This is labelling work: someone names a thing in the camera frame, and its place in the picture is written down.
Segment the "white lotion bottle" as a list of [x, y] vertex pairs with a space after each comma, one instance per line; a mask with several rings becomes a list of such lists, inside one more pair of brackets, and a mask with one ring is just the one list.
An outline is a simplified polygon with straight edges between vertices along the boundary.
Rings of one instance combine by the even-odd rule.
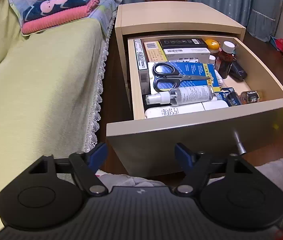
[[159, 118], [163, 116], [210, 111], [221, 108], [228, 108], [228, 104], [225, 101], [217, 100], [217, 101], [193, 103], [193, 104], [180, 105], [180, 106], [152, 107], [145, 111], [145, 117], [147, 119]]

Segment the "yellow medicine box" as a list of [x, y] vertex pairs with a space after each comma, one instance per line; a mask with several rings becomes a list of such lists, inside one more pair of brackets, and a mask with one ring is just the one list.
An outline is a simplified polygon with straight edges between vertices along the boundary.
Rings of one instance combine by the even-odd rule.
[[149, 62], [167, 62], [165, 53], [158, 41], [144, 42], [144, 47]]

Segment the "light green sofa cover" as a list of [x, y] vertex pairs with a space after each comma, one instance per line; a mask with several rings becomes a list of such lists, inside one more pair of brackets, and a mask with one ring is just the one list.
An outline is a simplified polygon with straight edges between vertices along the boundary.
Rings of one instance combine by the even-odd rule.
[[24, 37], [0, 0], [0, 191], [42, 155], [84, 149], [104, 45], [94, 18]]

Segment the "large battery blue blister pack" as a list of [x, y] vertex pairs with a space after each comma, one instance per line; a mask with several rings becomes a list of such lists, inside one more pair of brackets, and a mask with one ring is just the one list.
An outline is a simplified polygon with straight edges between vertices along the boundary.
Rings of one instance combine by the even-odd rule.
[[242, 105], [237, 92], [233, 87], [221, 88], [220, 92], [215, 93], [218, 100], [223, 100], [229, 107]]

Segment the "clear spray bottle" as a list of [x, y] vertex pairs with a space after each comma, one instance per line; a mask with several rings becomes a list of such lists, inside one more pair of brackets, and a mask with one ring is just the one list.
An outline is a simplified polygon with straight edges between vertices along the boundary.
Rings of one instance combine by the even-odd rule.
[[169, 91], [147, 95], [146, 104], [171, 104], [173, 106], [179, 106], [211, 101], [213, 97], [214, 90], [211, 86], [178, 87]]

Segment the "beige nightstand drawer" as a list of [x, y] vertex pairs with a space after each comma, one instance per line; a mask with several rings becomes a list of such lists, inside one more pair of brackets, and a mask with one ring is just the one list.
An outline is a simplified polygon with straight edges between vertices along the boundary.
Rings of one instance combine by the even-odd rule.
[[248, 76], [243, 83], [231, 78], [225, 84], [238, 93], [257, 90], [262, 100], [242, 106], [148, 119], [145, 116], [134, 40], [128, 40], [131, 109], [133, 119], [107, 124], [110, 147], [104, 169], [136, 177], [153, 177], [179, 171], [174, 146], [181, 142], [193, 151], [223, 156], [238, 143], [248, 152], [270, 144], [283, 133], [283, 85], [267, 66], [238, 38], [239, 64]]

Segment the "black scissors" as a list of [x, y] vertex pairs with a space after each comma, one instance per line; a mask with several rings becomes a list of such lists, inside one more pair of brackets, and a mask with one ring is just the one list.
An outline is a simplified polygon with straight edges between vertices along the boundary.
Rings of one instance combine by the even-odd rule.
[[149, 62], [150, 93], [175, 87], [211, 86], [220, 91], [213, 64], [195, 61]]

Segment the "navy cartoon folded blanket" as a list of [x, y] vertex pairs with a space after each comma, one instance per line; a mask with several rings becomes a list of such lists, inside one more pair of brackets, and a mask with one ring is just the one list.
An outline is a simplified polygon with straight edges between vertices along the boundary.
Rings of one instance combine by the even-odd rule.
[[90, 0], [39, 0], [23, 12], [24, 22], [37, 20], [66, 9], [86, 5]]

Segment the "black pouch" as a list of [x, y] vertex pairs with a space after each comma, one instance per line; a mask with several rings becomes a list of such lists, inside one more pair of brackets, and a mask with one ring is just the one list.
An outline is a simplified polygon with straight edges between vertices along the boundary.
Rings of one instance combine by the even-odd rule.
[[237, 61], [232, 62], [229, 75], [237, 81], [243, 81], [247, 77], [246, 71], [238, 64]]

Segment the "silver drawer knob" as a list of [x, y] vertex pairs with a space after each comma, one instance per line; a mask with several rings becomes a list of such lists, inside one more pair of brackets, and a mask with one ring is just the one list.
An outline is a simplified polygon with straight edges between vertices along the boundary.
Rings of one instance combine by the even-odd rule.
[[235, 140], [235, 143], [236, 143], [236, 148], [237, 148], [237, 151], [238, 151], [238, 155], [246, 154], [247, 151], [244, 148], [244, 145], [242, 144], [237, 131], [233, 131], [233, 136], [234, 136], [234, 140]]

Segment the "beige wooden nightstand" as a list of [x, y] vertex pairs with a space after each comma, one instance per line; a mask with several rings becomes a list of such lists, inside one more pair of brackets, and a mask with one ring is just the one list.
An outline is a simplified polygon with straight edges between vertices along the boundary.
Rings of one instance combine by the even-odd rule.
[[233, 34], [241, 41], [246, 28], [225, 14], [196, 2], [161, 1], [129, 3], [118, 6], [115, 32], [122, 65], [125, 85], [131, 88], [133, 114], [136, 119], [143, 119], [142, 96], [136, 90], [139, 85], [138, 72], [130, 68], [125, 51], [129, 35], [176, 31], [188, 33], [195, 31], [217, 31]]

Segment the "brown medicine bottle white cap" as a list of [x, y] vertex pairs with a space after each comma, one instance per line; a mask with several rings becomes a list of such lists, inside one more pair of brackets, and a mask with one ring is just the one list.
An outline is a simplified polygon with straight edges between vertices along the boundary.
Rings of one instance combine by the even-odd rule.
[[235, 45], [230, 41], [224, 41], [221, 50], [218, 52], [216, 68], [222, 79], [228, 77], [231, 64], [234, 61]]

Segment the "orange round container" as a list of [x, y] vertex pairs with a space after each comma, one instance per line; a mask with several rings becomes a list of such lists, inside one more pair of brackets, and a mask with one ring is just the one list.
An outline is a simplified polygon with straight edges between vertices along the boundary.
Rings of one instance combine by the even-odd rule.
[[220, 43], [213, 39], [207, 39], [205, 40], [205, 43], [212, 54], [216, 54], [220, 50]]

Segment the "white medicine box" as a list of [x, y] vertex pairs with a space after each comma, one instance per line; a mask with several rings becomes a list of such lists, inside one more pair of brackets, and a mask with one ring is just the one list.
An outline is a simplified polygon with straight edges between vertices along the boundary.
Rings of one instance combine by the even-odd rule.
[[207, 48], [176, 48], [163, 51], [168, 61], [198, 60], [200, 63], [208, 63], [210, 56], [210, 51]]

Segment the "cotton swab pack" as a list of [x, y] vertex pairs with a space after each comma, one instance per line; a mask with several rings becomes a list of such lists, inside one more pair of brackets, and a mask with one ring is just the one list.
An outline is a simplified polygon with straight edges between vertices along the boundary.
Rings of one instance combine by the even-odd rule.
[[215, 69], [215, 75], [216, 75], [218, 86], [220, 88], [225, 87], [224, 80], [222, 79], [222, 77], [220, 76], [219, 72], [216, 69]]

